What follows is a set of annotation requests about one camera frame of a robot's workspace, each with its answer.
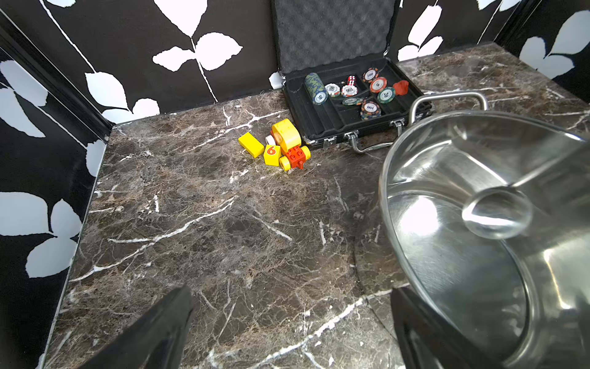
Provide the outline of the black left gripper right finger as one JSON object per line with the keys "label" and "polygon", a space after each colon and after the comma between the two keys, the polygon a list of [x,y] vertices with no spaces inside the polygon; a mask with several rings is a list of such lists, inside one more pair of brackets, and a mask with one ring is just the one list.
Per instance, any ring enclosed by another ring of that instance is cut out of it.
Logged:
{"label": "black left gripper right finger", "polygon": [[407,368],[501,368],[410,288],[395,288],[390,304]]}

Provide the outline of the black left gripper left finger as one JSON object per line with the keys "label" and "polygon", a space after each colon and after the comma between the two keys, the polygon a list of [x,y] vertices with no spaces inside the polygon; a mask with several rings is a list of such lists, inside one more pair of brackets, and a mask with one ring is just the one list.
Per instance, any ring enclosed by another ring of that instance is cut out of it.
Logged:
{"label": "black left gripper left finger", "polygon": [[81,367],[178,368],[193,312],[190,288],[176,288]]}

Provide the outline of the long metal spoon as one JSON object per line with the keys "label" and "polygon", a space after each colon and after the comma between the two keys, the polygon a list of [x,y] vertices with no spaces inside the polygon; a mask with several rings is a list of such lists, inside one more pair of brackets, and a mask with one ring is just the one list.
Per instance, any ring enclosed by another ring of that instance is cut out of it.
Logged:
{"label": "long metal spoon", "polygon": [[569,152],[548,160],[518,181],[504,186],[487,188],[473,195],[462,208],[465,226],[481,238],[502,240],[521,235],[533,222],[534,204],[522,191],[527,184],[537,182],[553,172],[559,164],[589,150],[584,141]]}

